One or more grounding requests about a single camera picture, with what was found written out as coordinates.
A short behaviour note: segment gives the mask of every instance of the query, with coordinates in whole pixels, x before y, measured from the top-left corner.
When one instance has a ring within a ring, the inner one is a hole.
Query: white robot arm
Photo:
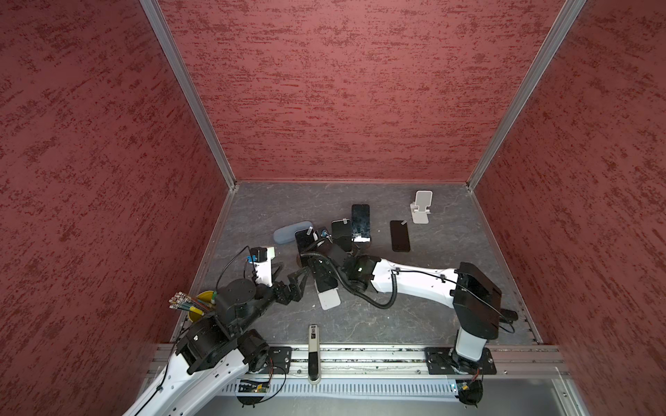
[[[377,292],[390,293],[392,276],[395,276],[399,294],[418,296],[454,308],[454,295],[456,290],[459,290],[457,269],[426,269],[381,259],[372,273],[372,287]],[[461,327],[458,329],[455,352],[467,361],[477,362],[481,359],[487,342],[488,339],[483,336],[472,335]]]
[[[370,284],[385,293],[395,286],[399,294],[455,309],[461,328],[449,364],[461,374],[476,372],[484,345],[497,337],[501,298],[497,286],[480,270],[469,263],[458,269],[407,266],[371,256],[352,257],[336,247],[324,243],[311,254],[330,260],[343,287],[356,295]],[[254,281],[238,279],[219,290],[215,310],[189,327],[166,368],[125,416],[192,416],[229,383],[261,369],[268,345],[255,330],[247,329],[273,302],[298,302],[309,271],[290,274],[288,285],[276,282],[271,269],[274,251],[251,250]]]

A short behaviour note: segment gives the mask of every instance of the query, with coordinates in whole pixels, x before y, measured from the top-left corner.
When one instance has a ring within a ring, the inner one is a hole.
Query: yellow cup
[[[209,304],[212,301],[212,294],[213,294],[212,290],[207,290],[205,292],[201,292],[198,295],[196,295],[196,298]],[[201,318],[201,315],[199,315],[196,312],[189,311],[187,313],[187,319],[189,319],[190,322],[196,322],[200,318]]]

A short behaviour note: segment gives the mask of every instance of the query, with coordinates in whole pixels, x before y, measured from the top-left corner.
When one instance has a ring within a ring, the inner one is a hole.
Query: mounting plate
[[[449,356],[449,351],[451,347],[426,347],[424,351],[426,352],[426,364],[428,365],[428,373],[431,375],[460,375],[456,372],[451,365],[446,363],[446,360],[443,360],[437,355],[443,355],[444,357]],[[498,373],[497,368],[495,367],[495,361],[490,355],[490,350],[484,348],[484,352],[481,354],[481,369],[484,375],[495,375]]]
[[[268,357],[273,359],[273,364],[278,367],[284,368],[285,372],[289,373],[289,366],[291,365],[291,347],[269,347]],[[259,370],[256,374],[268,374],[268,360],[267,365]],[[280,375],[282,372],[278,370],[275,374]]]

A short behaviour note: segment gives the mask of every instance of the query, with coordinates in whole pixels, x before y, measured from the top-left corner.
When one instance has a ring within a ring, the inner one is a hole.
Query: phone screen
[[[352,251],[352,222],[349,220],[338,220],[331,222],[331,235],[333,242],[344,251]]]
[[[296,231],[294,237],[296,237],[298,252],[303,253],[317,239],[317,233],[311,228],[306,228],[305,230]]]
[[[356,243],[370,241],[370,205],[352,205],[352,241]]]
[[[407,231],[406,221],[391,221],[391,246],[395,252],[409,252],[412,247],[410,245],[410,235]]]

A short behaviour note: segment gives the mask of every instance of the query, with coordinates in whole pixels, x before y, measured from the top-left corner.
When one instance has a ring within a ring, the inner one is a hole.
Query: gray tabletop
[[[429,224],[413,224],[410,202],[417,190],[432,190]],[[334,220],[350,218],[352,204],[370,205],[372,246],[367,254],[393,262],[427,268],[455,268],[470,262],[481,269],[503,292],[502,307],[519,311],[511,282],[500,271],[472,200],[462,185],[395,184],[283,184],[242,183],[234,197],[220,243],[215,249],[202,288],[213,289],[224,265],[245,245],[275,246],[275,262],[284,262],[278,278],[298,269],[296,243],[275,245],[273,231],[309,220],[315,228],[330,229]],[[407,220],[412,249],[392,251],[389,222]],[[243,261],[225,272],[220,285],[242,277]],[[320,326],[322,342],[451,344],[458,321],[453,309],[436,302],[398,295],[388,310],[380,310],[339,288],[341,305],[322,310],[312,278],[303,300],[288,306],[275,304],[254,328],[268,343],[304,343],[307,325]],[[379,302],[389,294],[366,292]],[[500,331],[495,344],[532,344],[524,317],[515,334]]]

